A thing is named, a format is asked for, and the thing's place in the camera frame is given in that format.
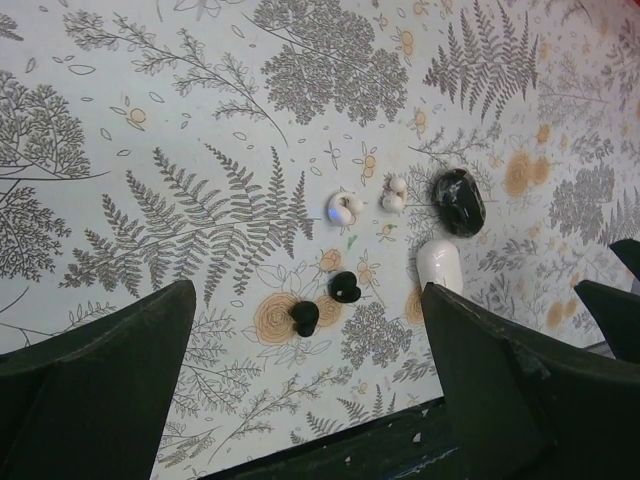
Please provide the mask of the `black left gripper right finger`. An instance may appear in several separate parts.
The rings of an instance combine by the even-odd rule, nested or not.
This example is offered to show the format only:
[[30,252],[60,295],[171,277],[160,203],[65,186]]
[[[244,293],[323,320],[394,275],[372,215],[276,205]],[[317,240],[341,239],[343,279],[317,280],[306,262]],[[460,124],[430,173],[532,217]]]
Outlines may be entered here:
[[434,283],[431,353],[472,479],[635,479],[639,335],[609,355],[502,318]]

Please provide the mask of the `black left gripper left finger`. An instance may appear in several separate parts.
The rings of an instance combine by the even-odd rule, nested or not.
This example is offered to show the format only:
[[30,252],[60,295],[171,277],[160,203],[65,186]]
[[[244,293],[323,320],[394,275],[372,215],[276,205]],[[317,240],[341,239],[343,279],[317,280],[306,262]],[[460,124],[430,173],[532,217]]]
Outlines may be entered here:
[[2,478],[150,478],[195,310],[176,281],[2,355]]

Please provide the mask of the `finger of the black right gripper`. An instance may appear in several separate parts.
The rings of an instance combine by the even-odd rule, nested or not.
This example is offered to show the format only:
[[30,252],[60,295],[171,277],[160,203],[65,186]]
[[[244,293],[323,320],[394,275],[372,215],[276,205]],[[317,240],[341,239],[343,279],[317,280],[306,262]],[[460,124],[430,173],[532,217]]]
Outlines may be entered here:
[[616,359],[639,362],[639,296],[593,281],[574,290],[593,316]]
[[636,279],[640,275],[640,242],[634,239],[618,240],[609,245],[611,251]]

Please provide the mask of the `white earbud charging case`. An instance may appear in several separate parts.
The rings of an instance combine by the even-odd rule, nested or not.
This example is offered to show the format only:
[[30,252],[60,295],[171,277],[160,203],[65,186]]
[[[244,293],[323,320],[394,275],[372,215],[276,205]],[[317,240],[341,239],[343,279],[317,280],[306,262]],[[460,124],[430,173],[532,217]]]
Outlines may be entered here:
[[457,247],[446,239],[425,242],[415,256],[421,289],[428,283],[441,285],[456,294],[464,288],[463,272]]

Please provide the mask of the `white earbud with blue light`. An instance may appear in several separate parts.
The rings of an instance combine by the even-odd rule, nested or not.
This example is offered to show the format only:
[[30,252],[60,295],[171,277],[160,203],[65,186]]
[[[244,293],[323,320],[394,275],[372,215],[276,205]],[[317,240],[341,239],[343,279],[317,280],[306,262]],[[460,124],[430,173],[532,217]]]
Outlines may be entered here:
[[355,222],[363,208],[364,202],[354,193],[338,192],[328,202],[327,215],[333,225],[346,227]]

